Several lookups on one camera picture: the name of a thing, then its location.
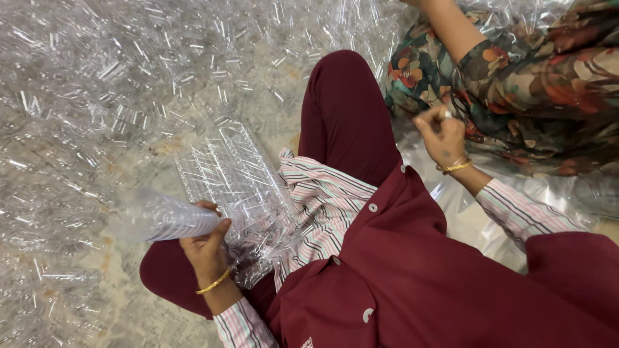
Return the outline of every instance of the bangle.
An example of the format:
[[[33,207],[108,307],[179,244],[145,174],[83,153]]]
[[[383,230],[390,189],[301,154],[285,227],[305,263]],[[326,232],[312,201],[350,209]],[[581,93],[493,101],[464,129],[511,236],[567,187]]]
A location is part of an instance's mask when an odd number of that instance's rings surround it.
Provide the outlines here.
[[[200,291],[196,291],[196,295],[202,295],[207,291],[212,290],[214,287],[218,286],[219,283],[223,282],[224,279],[226,279],[226,277],[228,277],[230,275],[230,268],[226,269],[226,271],[223,273],[223,275],[221,277],[219,277],[219,279],[217,279],[217,281],[215,281],[213,284],[207,286],[205,289],[202,289]]]
[[[447,168],[441,168],[441,166],[436,165],[436,170],[440,170],[443,172],[443,175],[447,175],[449,172],[453,172],[454,170],[463,169],[473,165],[473,161],[469,159],[466,155],[460,157],[453,165]]]

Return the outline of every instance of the floral print fabric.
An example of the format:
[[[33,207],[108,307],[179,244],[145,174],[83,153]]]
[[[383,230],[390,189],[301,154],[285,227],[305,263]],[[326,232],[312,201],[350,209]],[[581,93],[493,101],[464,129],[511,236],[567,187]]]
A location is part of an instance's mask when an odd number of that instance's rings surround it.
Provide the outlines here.
[[[466,14],[478,26],[488,17]],[[456,66],[420,22],[391,58],[385,102],[395,117],[447,104],[469,152],[512,172],[589,172],[619,160],[618,28],[619,0],[576,1],[547,32],[513,27],[517,40],[481,42]]]

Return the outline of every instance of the plastic container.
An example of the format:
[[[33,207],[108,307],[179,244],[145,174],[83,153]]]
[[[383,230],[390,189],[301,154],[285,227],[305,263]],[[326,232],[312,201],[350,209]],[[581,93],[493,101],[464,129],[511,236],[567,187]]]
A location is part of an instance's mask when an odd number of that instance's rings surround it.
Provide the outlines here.
[[[214,211],[141,187],[122,195],[111,228],[119,238],[140,242],[206,235],[219,222]]]

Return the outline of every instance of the person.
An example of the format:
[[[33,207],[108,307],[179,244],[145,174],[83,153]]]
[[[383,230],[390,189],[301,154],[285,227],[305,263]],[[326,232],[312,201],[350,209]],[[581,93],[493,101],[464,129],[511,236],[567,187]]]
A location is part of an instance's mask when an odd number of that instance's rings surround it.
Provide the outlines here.
[[[389,62],[392,116],[445,104],[466,124],[468,150],[506,172],[576,175],[619,160],[616,1],[576,0],[547,30],[516,20],[492,41],[476,27],[496,14],[407,2],[426,16]]]
[[[396,148],[372,71],[338,51],[309,78],[298,157],[280,154],[300,220],[315,227],[294,254],[240,290],[225,219],[208,237],[155,242],[142,282],[212,318],[226,347],[617,347],[619,248],[477,170],[450,114],[434,107],[413,122],[437,175],[464,185],[524,248],[526,275],[446,236],[443,212]]]

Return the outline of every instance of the maroon pants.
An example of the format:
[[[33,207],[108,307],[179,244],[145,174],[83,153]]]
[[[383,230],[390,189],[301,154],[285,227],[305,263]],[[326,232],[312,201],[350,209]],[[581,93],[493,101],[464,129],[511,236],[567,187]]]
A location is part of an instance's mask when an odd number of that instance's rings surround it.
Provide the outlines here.
[[[353,51],[325,56],[309,77],[301,111],[299,156],[379,186],[397,165],[389,112],[365,60]],[[156,241],[140,265],[142,283],[188,311],[212,319],[178,240]],[[260,316],[275,297],[273,273],[244,290]]]

